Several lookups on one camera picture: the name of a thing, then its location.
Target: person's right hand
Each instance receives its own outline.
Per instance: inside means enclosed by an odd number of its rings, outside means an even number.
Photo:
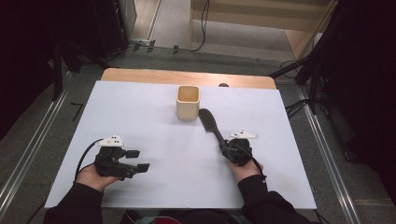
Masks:
[[[243,166],[238,166],[235,163],[229,162],[230,168],[233,171],[233,174],[235,175],[235,180],[236,183],[239,183],[239,181],[252,176],[252,175],[260,175],[261,172],[257,168],[256,164],[252,160],[248,161],[245,165]]]

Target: table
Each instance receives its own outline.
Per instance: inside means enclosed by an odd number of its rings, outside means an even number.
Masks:
[[[192,22],[200,20],[206,0],[191,0]],[[210,0],[207,20],[284,29],[296,60],[324,32],[337,5],[334,0]]]
[[[268,188],[296,208],[316,208],[271,78],[139,69],[107,69],[95,84],[45,206],[56,205],[70,189],[70,171],[85,148],[118,133],[125,149],[141,151],[138,159],[120,161],[148,162],[150,167],[147,173],[109,186],[103,207],[239,209],[243,200],[214,134],[206,133],[199,119],[186,122],[176,116],[177,87],[192,83],[199,84],[201,108],[210,109],[225,138],[245,128],[259,135],[250,144],[264,164]],[[217,87],[219,83],[232,88]],[[269,89],[258,89],[260,85]],[[242,95],[244,100],[233,102]],[[88,153],[82,165],[93,161],[97,150]]]

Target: person's left hand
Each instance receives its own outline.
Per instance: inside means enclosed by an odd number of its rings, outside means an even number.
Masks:
[[[107,186],[119,179],[115,176],[100,176],[92,164],[79,172],[76,182],[103,192]]]

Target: hand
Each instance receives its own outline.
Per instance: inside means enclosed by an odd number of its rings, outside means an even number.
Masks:
[[[229,162],[230,168],[235,174],[235,180],[236,183],[239,183],[239,181],[252,176],[252,175],[260,175],[260,170],[257,168],[256,164],[252,160],[248,161],[245,165],[243,166],[238,166],[235,163]]]
[[[103,192],[107,186],[119,179],[115,176],[100,176],[92,164],[79,172],[76,182]]]

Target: floor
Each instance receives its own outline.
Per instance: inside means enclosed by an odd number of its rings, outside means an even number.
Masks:
[[[139,20],[136,20],[134,40],[148,43],[155,40],[156,47],[172,48],[178,45],[181,49],[188,46],[188,11],[190,1],[184,0],[135,0],[137,14],[145,14],[147,18],[142,22],[154,25],[150,31]],[[153,10],[144,4],[159,6]],[[202,39],[200,21],[194,22],[193,45],[199,46]],[[289,43],[284,31],[271,28],[258,28],[243,25],[231,25],[219,22],[209,22],[206,27],[205,46],[197,53],[182,53],[172,56],[172,51],[159,50],[147,54],[142,50],[122,53],[113,63],[117,67],[178,69],[191,71],[234,73],[241,75],[268,75],[279,68],[283,62],[293,61]],[[73,137],[78,120],[71,121],[76,115],[77,108],[72,103],[87,101],[95,80],[100,79],[100,68],[95,64],[85,64],[79,74],[69,74],[69,92],[64,97],[61,109],[57,111],[56,119],[49,121],[50,129],[44,130],[45,138],[38,146],[30,146],[36,127],[40,125],[51,107],[48,99],[51,88],[40,95],[36,102],[23,114],[14,125],[10,133],[0,142],[2,150],[8,149],[0,157],[4,169],[0,172],[0,181],[5,185],[13,168],[23,157],[25,149],[35,149],[34,160],[29,161],[30,168],[21,183],[17,183],[17,191],[11,192],[13,197],[9,204],[2,204],[2,210],[7,207],[5,214],[1,213],[2,223],[24,223],[29,215],[41,204],[49,192],[53,178],[56,176],[63,154]],[[290,105],[301,99],[300,91],[306,87],[296,87],[292,78],[295,71],[276,79],[276,85],[281,92],[285,105]],[[343,210],[342,202],[337,195],[332,181],[332,175],[323,152],[308,121],[309,110],[305,108],[290,120],[296,142],[301,150],[301,156],[308,179],[318,205],[319,212],[330,223],[396,223],[396,209],[384,191],[378,176],[364,164],[352,164],[345,160],[342,144],[334,131],[330,120],[321,112],[316,119],[322,127],[324,139],[330,149],[336,168],[346,184],[348,195],[351,197],[353,208],[356,209],[358,220],[350,221],[347,212]],[[34,223],[41,223],[44,216],[43,209],[37,214]],[[312,211],[299,211],[316,220]],[[118,223],[122,212],[105,210],[105,223]]]

